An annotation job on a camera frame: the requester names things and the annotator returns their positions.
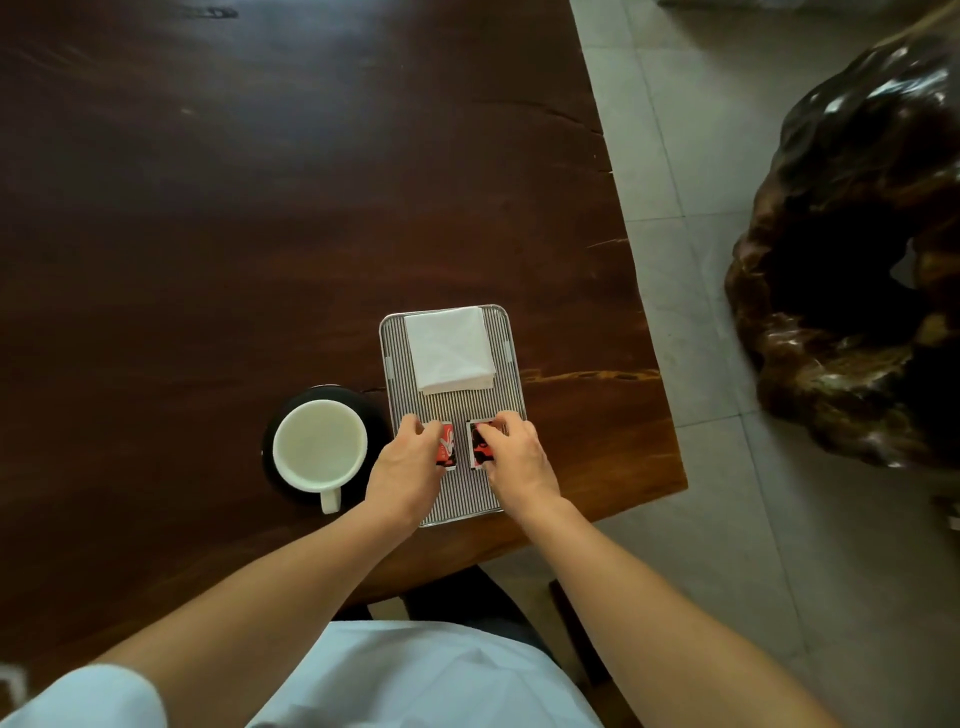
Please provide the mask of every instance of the person's left arm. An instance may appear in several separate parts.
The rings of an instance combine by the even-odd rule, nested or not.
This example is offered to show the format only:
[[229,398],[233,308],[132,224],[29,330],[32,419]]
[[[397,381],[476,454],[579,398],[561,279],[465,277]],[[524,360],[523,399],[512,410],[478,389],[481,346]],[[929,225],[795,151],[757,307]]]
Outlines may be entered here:
[[407,415],[380,453],[367,497],[330,525],[248,564],[96,663],[154,684],[169,725],[245,725],[350,593],[429,513],[443,426]]

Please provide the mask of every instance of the mug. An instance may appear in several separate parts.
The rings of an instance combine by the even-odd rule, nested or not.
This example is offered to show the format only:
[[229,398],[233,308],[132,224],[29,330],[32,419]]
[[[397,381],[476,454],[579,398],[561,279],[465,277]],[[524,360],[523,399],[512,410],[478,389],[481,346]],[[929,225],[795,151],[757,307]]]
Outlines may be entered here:
[[336,400],[312,400],[291,410],[276,428],[276,471],[305,493],[320,495],[324,513],[340,510],[340,487],[367,457],[367,429],[350,407]]

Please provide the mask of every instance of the silver tray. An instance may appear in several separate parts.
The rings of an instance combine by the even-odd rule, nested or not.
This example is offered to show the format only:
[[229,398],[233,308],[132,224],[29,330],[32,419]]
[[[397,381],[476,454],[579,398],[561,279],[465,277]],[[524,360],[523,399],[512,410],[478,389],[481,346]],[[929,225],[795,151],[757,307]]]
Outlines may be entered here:
[[421,394],[414,379],[414,362],[403,317],[428,312],[394,313],[380,322],[380,349],[383,352],[383,370],[387,377],[387,397],[390,399],[394,435],[403,415],[408,412],[415,413],[422,422],[441,420],[453,423],[457,467],[444,473],[437,502],[420,526],[459,521],[503,510],[490,489],[486,472],[470,466],[472,447],[467,422],[491,418],[501,409],[513,409],[526,419],[527,408],[523,403],[510,318],[502,306],[487,304],[480,308],[483,309],[496,367],[492,389],[462,390],[441,395]]

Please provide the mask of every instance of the person's right arm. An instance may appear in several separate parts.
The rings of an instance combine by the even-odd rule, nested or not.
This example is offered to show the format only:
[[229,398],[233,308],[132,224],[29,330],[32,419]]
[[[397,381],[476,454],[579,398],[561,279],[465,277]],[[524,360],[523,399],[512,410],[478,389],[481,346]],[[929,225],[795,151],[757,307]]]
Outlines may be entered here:
[[593,646],[649,728],[839,723],[777,663],[716,621],[563,498],[537,431],[516,412],[479,425],[504,510],[557,573]]

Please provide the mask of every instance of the shirt sleeve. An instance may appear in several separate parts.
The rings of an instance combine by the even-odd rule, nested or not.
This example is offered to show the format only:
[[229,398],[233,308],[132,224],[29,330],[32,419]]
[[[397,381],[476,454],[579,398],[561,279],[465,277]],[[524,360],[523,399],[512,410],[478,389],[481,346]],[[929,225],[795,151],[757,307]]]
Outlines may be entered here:
[[163,701],[142,675],[116,665],[68,672],[0,728],[167,728]]

